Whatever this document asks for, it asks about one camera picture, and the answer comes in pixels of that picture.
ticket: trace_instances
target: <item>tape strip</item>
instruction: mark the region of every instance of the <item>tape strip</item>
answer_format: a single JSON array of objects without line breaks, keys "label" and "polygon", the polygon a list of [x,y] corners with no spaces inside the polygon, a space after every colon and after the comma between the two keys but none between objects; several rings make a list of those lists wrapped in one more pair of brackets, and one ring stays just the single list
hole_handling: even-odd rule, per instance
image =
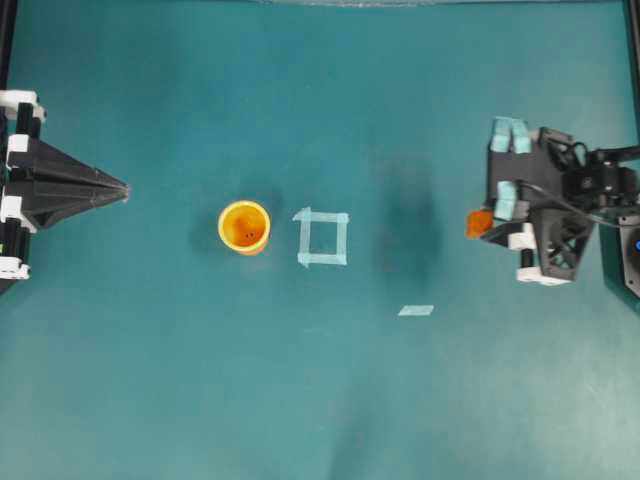
[{"label": "tape strip", "polygon": [[513,182],[498,182],[498,201],[493,210],[493,216],[510,222],[518,201],[518,192]]},{"label": "tape strip", "polygon": [[[309,268],[311,263],[325,265],[347,264],[347,224],[349,215],[346,213],[312,212],[310,207],[303,208],[293,217],[294,222],[300,222],[300,249],[298,262]],[[311,222],[325,222],[336,224],[336,253],[310,253]]]},{"label": "tape strip", "polygon": [[426,317],[431,315],[433,305],[405,305],[398,313],[399,317]]},{"label": "tape strip", "polygon": [[531,138],[524,120],[519,118],[495,117],[490,150],[497,153],[509,151],[513,136],[513,151],[516,154],[531,153]]}]

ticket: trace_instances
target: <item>black cable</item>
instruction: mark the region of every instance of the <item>black cable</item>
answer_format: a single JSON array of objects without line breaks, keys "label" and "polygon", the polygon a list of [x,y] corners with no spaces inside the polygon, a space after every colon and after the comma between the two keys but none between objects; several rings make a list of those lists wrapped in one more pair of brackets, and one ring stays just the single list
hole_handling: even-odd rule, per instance
[{"label": "black cable", "polygon": [[530,190],[533,190],[534,192],[537,192],[541,195],[544,195],[545,197],[547,197],[550,200],[553,200],[555,203],[557,203],[558,205],[563,206],[564,208],[566,208],[567,210],[571,210],[573,213],[576,213],[594,223],[597,223],[598,225],[604,225],[605,227],[611,227],[611,228],[640,228],[640,224],[639,225],[619,225],[617,223],[611,223],[611,222],[607,222],[606,220],[598,217],[597,215],[593,215],[591,213],[587,213],[584,210],[580,210],[578,207],[574,207],[573,205],[571,205],[569,202],[567,202],[566,200],[563,200],[560,197],[556,197],[553,193],[547,192],[544,188],[538,186],[538,185],[534,185],[532,183],[528,183],[528,182],[518,182],[519,185],[522,185],[523,187],[526,187]]}]

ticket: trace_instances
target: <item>robot end effector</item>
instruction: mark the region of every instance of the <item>robot end effector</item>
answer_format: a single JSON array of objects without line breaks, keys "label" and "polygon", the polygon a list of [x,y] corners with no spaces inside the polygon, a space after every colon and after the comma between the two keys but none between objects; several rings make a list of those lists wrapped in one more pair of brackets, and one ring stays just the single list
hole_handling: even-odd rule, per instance
[{"label": "robot end effector", "polygon": [[571,282],[596,223],[627,228],[640,215],[636,172],[620,165],[636,158],[640,147],[591,151],[565,133],[499,117],[487,199],[469,215],[467,236],[518,251],[520,281]]}]

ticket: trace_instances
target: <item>orange part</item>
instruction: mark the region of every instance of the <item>orange part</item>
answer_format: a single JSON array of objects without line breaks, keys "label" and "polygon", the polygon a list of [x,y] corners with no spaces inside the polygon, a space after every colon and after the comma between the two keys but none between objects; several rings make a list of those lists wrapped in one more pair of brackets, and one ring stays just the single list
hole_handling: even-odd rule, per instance
[{"label": "orange part", "polygon": [[467,237],[478,238],[493,227],[493,213],[490,210],[475,210],[467,216]]}]

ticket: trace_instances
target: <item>orange cup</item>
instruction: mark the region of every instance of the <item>orange cup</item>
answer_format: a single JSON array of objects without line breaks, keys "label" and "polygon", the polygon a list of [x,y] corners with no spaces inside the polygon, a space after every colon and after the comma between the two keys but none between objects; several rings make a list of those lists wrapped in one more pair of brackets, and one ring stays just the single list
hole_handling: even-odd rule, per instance
[{"label": "orange cup", "polygon": [[224,244],[241,255],[257,255],[269,242],[271,219],[267,211],[249,200],[227,206],[218,217],[218,234]]}]

